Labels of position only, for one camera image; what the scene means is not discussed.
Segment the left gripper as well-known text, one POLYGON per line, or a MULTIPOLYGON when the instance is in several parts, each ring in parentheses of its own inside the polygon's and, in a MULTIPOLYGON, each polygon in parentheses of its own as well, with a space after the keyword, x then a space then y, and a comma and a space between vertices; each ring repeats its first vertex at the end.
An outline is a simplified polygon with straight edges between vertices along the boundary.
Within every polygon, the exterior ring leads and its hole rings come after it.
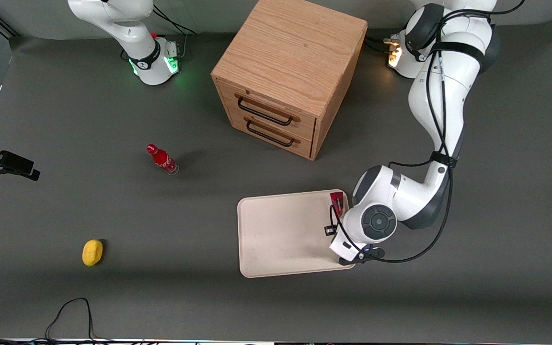
MULTIPOLYGON (((326 236, 335 235, 335 225, 329 225, 324 227, 324 233, 326 236)), ((385 256, 385 251, 380 247, 364 247, 355 258, 351 261, 347 261, 344 258, 339 258, 340 265, 354 265, 365 264, 366 262, 375 261, 375 258, 382 259, 385 256)))

